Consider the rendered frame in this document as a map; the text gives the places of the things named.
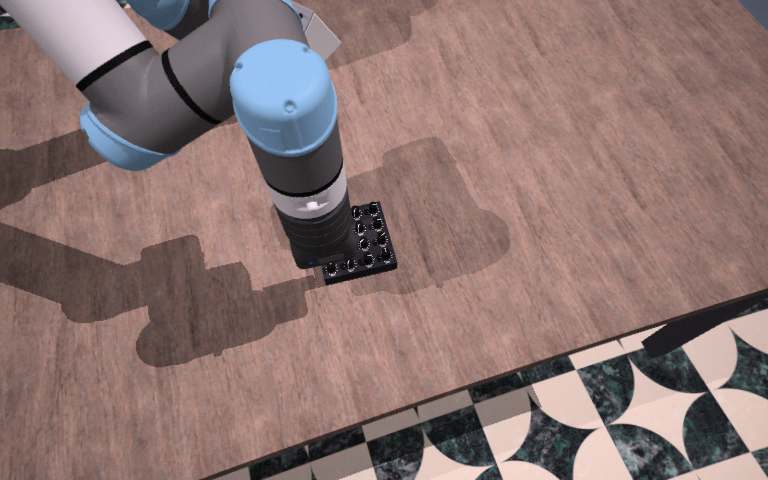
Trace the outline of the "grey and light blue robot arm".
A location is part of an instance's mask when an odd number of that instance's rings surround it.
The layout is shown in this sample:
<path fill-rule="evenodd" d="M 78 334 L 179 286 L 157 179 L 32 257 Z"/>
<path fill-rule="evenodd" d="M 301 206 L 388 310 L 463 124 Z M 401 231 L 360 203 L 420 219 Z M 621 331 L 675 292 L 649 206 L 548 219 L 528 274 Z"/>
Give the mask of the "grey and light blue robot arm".
<path fill-rule="evenodd" d="M 235 114 L 276 192 L 338 179 L 335 88 L 290 0 L 126 1 L 179 42 L 159 54 L 116 0 L 0 0 L 90 101 L 80 126 L 101 157 L 142 171 Z"/>

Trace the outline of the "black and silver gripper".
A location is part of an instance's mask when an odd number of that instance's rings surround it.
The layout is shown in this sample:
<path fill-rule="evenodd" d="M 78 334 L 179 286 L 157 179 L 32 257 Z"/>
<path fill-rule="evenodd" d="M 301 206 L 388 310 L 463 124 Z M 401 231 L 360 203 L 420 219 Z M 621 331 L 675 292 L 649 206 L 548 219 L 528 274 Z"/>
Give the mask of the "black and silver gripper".
<path fill-rule="evenodd" d="M 338 179 L 316 195 L 290 197 L 276 192 L 267 183 L 266 186 L 299 269 L 357 255 L 344 162 Z"/>

